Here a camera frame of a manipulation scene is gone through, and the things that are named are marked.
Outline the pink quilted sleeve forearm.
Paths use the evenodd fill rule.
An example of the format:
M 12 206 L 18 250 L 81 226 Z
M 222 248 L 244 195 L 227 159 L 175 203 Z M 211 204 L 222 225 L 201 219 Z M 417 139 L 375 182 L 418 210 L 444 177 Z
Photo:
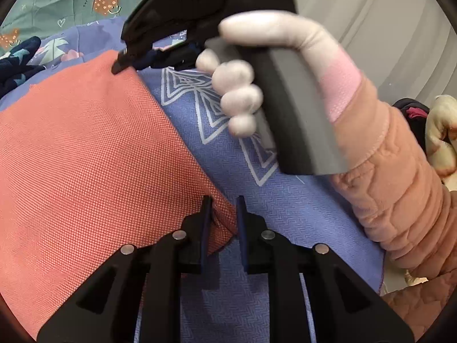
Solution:
M 366 235 L 393 264 L 427 282 L 384 301 L 420 338 L 456 288 L 456 193 L 440 181 L 400 111 L 366 77 L 335 122 L 349 166 L 332 176 Z

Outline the white gloved right hand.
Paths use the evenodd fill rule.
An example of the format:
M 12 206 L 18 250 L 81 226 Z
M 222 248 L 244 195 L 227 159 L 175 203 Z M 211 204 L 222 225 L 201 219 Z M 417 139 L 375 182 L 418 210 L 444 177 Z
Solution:
M 226 43 L 242 47 L 286 47 L 304 59 L 320 87 L 326 115 L 335 122 L 362 82 L 362 73 L 338 41 L 319 23 L 281 11 L 239 13 L 219 23 Z M 229 117 L 229 132 L 239 138 L 256 130 L 254 113 L 263 92 L 253 81 L 254 69 L 245 60 L 222 63 L 211 49 L 198 56 L 197 69 L 211 74 L 213 89 Z

